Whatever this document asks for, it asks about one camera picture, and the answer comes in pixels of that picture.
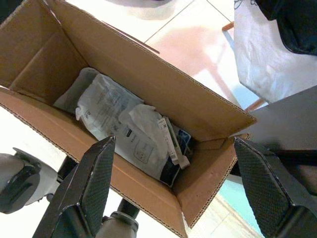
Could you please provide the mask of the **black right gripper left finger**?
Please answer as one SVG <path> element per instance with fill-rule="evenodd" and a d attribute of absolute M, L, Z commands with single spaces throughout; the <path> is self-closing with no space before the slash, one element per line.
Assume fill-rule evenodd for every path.
<path fill-rule="evenodd" d="M 93 144 L 57 188 L 32 238 L 94 238 L 111 181 L 115 137 Z"/>

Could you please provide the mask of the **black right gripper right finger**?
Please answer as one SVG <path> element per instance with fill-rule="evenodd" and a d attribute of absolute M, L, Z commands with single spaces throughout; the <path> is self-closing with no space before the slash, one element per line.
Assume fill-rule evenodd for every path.
<path fill-rule="evenodd" d="M 236 137 L 234 148 L 246 197 L 264 238 L 317 238 L 317 194 L 263 146 Z"/>

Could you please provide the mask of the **clear plastic packet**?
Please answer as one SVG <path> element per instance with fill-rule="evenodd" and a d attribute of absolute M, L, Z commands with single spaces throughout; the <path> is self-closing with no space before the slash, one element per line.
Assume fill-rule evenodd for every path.
<path fill-rule="evenodd" d="M 75 116 L 97 140 L 102 140 L 118 135 L 124 127 L 119 121 L 122 112 L 143 103 L 141 98 L 99 73 L 80 96 Z"/>

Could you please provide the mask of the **white paper tissue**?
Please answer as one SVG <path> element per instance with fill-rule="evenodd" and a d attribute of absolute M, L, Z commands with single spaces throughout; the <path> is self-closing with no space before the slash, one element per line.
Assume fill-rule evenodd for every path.
<path fill-rule="evenodd" d="M 158 121 L 162 115 L 156 111 L 154 106 L 145 104 L 136 105 L 129 113 L 132 122 L 153 142 L 163 142 L 163 136 Z"/>

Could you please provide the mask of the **small white blue box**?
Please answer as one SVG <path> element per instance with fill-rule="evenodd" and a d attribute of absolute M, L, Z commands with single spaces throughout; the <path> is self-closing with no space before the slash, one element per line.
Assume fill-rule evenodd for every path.
<path fill-rule="evenodd" d="M 158 121 L 160 130 L 167 143 L 168 154 L 174 165 L 179 165 L 181 169 L 185 169 L 190 166 L 189 159 L 186 155 L 183 155 L 180 146 L 177 141 L 176 133 L 180 130 L 178 127 L 173 126 L 167 117 L 162 117 Z"/>

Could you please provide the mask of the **dark grey right robot leg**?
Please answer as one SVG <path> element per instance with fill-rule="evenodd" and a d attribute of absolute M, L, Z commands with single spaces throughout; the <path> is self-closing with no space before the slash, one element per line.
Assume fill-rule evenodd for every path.
<path fill-rule="evenodd" d="M 118 209 L 109 217 L 103 218 L 103 223 L 95 238 L 137 238 L 139 224 L 136 218 L 139 208 L 122 199 Z"/>

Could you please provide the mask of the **white printed plastic packet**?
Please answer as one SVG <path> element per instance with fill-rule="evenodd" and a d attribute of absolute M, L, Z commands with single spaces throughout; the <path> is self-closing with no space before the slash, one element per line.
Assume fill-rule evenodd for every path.
<path fill-rule="evenodd" d="M 157 148 L 146 142 L 128 126 L 118 124 L 113 127 L 116 137 L 115 152 L 123 159 L 142 170 L 147 175 L 172 187 L 180 171 L 169 155 L 159 157 Z"/>

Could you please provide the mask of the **grey plastic packet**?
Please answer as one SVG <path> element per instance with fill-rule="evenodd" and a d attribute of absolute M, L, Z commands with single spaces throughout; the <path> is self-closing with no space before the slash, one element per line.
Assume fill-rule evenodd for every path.
<path fill-rule="evenodd" d="M 83 68 L 73 84 L 55 101 L 53 106 L 74 115 L 81 95 L 98 74 L 99 72 L 91 67 Z"/>

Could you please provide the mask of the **brown cardboard box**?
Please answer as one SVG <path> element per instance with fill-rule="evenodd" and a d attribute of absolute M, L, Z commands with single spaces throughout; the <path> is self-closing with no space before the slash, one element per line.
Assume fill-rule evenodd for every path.
<path fill-rule="evenodd" d="M 237 158 L 233 134 L 256 119 L 135 41 L 64 0 L 24 0 L 0 25 L 0 106 L 75 161 L 96 142 L 53 103 L 90 66 L 196 140 L 172 188 L 115 155 L 111 188 L 181 238 Z"/>

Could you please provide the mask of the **crumpled white plastic bag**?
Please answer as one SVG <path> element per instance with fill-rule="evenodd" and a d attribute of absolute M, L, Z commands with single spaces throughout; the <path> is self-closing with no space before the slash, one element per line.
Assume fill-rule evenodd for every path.
<path fill-rule="evenodd" d="M 124 7 L 129 15 L 144 20 L 164 20 L 173 15 L 177 0 L 105 0 Z"/>

